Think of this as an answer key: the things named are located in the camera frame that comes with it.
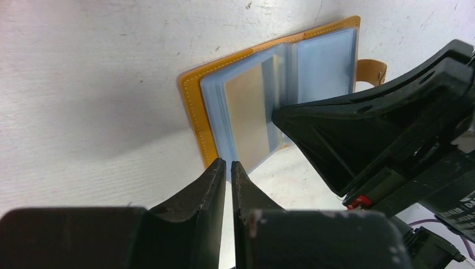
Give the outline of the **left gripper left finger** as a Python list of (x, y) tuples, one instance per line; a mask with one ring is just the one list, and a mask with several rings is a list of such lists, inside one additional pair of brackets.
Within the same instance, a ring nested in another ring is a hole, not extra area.
[(2, 268), (217, 268), (226, 162), (143, 207), (17, 208), (1, 218)]

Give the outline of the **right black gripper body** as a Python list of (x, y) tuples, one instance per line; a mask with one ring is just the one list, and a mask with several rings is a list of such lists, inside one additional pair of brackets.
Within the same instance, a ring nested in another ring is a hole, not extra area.
[(343, 204), (394, 216), (419, 203), (449, 230), (474, 242), (474, 123), (461, 126), (466, 130), (458, 137), (436, 137), (414, 174), (393, 164), (382, 166)]

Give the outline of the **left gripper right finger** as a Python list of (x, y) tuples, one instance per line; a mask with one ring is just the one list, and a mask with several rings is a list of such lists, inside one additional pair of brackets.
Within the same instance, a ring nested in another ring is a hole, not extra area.
[(412, 268), (402, 235), (374, 211), (285, 210), (231, 165), (237, 268)]

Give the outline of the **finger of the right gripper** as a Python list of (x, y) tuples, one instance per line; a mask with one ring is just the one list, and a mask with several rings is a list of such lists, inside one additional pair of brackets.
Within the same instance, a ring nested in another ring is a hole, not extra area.
[(274, 112), (273, 123), (338, 196), (355, 193), (384, 167), (410, 177), (468, 129), (473, 50), (452, 40), (398, 78), (353, 94), (284, 106)]

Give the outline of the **yellow leather card holder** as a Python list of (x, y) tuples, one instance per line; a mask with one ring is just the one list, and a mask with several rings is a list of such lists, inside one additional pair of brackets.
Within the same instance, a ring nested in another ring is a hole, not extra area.
[(353, 93), (385, 81), (387, 65), (358, 57), (361, 19), (351, 16), (277, 38), (183, 73), (179, 87), (205, 165), (253, 171), (291, 140), (272, 122), (286, 105)]

